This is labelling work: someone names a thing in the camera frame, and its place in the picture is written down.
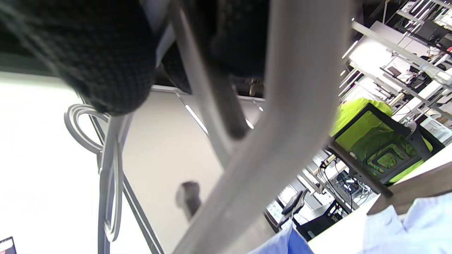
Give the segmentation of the person's right hand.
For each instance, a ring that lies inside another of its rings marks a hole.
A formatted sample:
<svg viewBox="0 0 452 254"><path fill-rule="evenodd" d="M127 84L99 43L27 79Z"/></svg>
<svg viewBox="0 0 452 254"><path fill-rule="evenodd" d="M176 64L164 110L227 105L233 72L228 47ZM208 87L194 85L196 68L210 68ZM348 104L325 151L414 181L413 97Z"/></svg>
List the person's right hand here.
<svg viewBox="0 0 452 254"><path fill-rule="evenodd" d="M268 0L189 0L228 76L262 79ZM2 0L1 24L99 112L129 114L155 80L157 36L137 0Z"/></svg>

